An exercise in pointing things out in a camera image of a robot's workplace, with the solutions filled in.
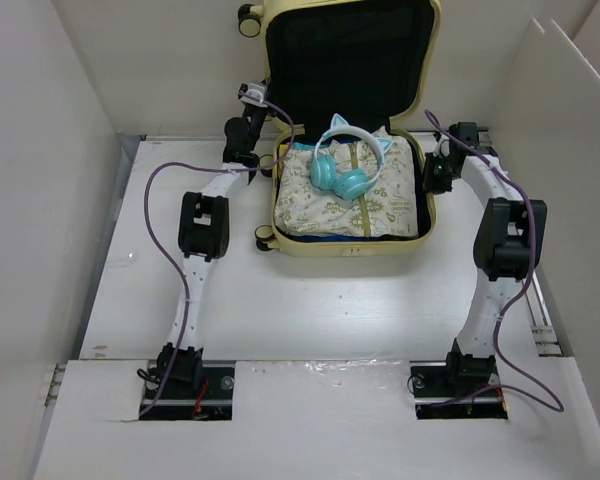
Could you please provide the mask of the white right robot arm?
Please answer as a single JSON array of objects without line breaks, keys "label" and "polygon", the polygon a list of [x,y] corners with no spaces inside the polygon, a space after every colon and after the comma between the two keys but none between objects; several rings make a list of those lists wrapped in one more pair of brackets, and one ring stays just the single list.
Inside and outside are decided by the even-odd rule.
[{"label": "white right robot arm", "polygon": [[423,189],[451,191],[456,179],[468,184],[483,206],[473,244],[477,282],[468,317],[443,368],[426,374],[452,401],[492,389],[499,334],[507,311],[528,290],[540,259],[547,205],[532,200],[501,168],[496,153],[480,143],[474,122],[440,128],[425,157]]}]

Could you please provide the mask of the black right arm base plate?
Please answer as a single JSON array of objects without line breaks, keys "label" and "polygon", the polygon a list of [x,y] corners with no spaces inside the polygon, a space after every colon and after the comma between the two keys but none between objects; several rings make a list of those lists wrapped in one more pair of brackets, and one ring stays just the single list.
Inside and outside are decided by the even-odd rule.
[{"label": "black right arm base plate", "polygon": [[414,397],[418,420],[507,420],[497,371],[451,379],[444,362],[410,364],[407,387]]}]

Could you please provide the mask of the cream printed zip jacket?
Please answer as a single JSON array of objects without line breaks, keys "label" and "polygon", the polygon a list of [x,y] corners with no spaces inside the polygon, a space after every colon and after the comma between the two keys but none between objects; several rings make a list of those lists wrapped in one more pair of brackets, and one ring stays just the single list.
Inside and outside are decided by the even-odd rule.
[{"label": "cream printed zip jacket", "polygon": [[338,235],[379,238],[419,235],[413,152],[407,139],[388,135],[393,141],[377,182],[364,195],[346,201],[321,191],[310,181],[313,147],[294,143],[283,162],[274,208],[276,227],[292,236]]}]

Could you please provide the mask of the yellow suitcase with black lining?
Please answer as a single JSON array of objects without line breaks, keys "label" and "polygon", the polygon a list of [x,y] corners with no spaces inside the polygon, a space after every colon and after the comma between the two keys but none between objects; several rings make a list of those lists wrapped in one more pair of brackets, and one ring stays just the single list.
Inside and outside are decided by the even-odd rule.
[{"label": "yellow suitcase with black lining", "polygon": [[[296,257],[405,255],[435,225],[432,194],[424,192],[425,156],[400,117],[421,99],[439,28],[435,1],[266,1],[243,5],[240,33],[261,37],[267,53],[268,115],[282,122],[274,145],[271,219],[255,233],[262,251]],[[413,152],[419,235],[406,242],[304,243],[279,230],[274,208],[283,162],[293,144],[313,147],[311,184],[346,201],[371,189],[393,141],[376,137],[385,129],[401,136]]]}]

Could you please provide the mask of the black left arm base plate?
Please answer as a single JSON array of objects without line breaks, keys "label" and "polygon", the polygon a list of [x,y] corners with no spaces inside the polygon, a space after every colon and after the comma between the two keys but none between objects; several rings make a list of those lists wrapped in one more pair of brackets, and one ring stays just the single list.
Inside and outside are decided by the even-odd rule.
[{"label": "black left arm base plate", "polygon": [[233,414],[235,386],[234,362],[204,362],[202,380],[193,388],[169,380],[160,399],[148,411],[158,386],[146,382],[139,407],[141,421],[230,421]]}]

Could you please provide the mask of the royal blue printed shirt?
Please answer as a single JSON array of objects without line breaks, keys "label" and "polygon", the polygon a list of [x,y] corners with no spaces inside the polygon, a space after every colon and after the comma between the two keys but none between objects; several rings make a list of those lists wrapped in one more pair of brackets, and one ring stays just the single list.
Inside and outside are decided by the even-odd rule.
[{"label": "royal blue printed shirt", "polygon": [[327,235],[327,236],[317,236],[317,235],[302,235],[302,236],[292,236],[290,237],[294,241],[304,242],[304,243],[334,243],[334,242],[406,242],[417,240],[418,237],[404,237],[404,236],[395,236],[395,235],[382,235],[379,237],[355,237],[355,236],[345,236],[345,235]]}]

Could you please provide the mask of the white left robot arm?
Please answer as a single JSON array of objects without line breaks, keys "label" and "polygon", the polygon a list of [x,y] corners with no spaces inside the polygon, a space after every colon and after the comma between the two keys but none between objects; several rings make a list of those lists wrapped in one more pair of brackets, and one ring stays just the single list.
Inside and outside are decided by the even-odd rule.
[{"label": "white left robot arm", "polygon": [[218,260],[228,250],[229,200],[256,175],[259,157],[253,150],[266,116],[265,109],[247,106],[241,116],[229,119],[221,170],[201,191],[187,192],[182,198],[177,244],[183,260],[176,265],[186,284],[169,339],[149,374],[150,381],[181,396],[196,394],[203,384],[199,333],[203,297]]}]

